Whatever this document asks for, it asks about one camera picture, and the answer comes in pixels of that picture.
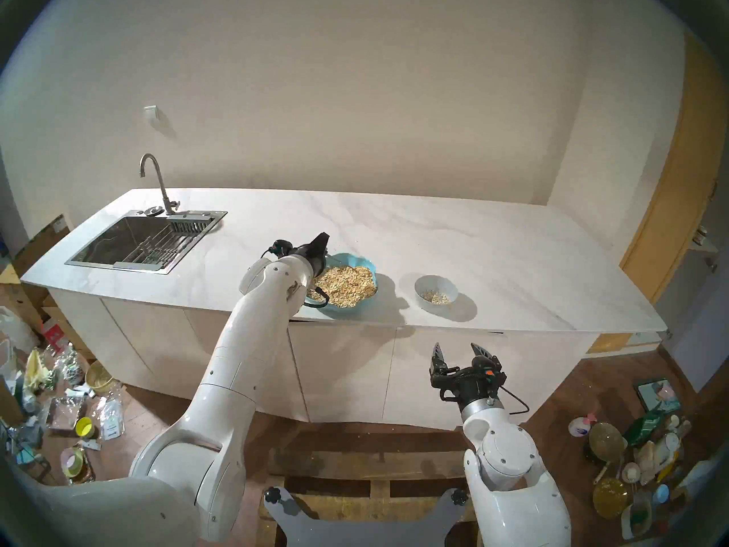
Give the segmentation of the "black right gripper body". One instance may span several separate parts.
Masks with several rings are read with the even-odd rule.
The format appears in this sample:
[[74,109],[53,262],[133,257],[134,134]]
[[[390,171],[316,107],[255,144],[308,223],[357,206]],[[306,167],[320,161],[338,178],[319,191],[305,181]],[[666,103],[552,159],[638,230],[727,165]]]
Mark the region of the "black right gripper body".
[[466,368],[447,365],[444,375],[431,375],[430,366],[429,377],[431,386],[439,391],[440,400],[457,405],[469,405],[482,399],[496,400],[499,389],[507,380],[495,355],[493,360],[474,357],[471,366]]

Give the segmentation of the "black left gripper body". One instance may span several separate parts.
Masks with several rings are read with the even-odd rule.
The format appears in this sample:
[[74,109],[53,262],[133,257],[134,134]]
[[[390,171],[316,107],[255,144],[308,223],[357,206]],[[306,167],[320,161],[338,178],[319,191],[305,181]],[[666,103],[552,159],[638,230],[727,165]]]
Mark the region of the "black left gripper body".
[[325,269],[325,267],[320,268],[319,262],[311,261],[311,242],[301,246],[294,246],[290,241],[279,239],[269,247],[269,253],[274,254],[277,258],[283,258],[291,254],[301,256],[311,266],[313,278],[320,276]]

